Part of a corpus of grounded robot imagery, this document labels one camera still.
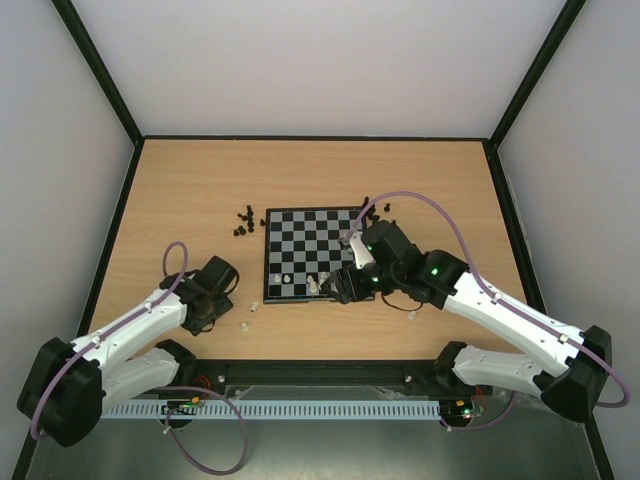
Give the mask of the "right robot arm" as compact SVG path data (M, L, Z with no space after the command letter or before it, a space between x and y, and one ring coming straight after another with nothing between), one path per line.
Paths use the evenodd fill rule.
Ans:
M349 304L401 291L471 320L517 348L482 350L451 341L427 371L429 381L455 392L491 386L539 398L556 414L590 420L608 377L612 356L603 329L564 324L489 285L471 266L443 250L423 252L393 222L381 221L349 240L353 264L331 272L321 293Z

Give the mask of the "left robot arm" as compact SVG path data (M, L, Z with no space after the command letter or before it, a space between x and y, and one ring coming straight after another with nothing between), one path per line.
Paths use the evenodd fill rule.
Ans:
M229 312L238 271L218 256L201 269L167 275L141 304L70 342L53 338L39 349L17 400L36 433L72 446L102 414L149 390L187 386L196 357L164 334L197 336Z

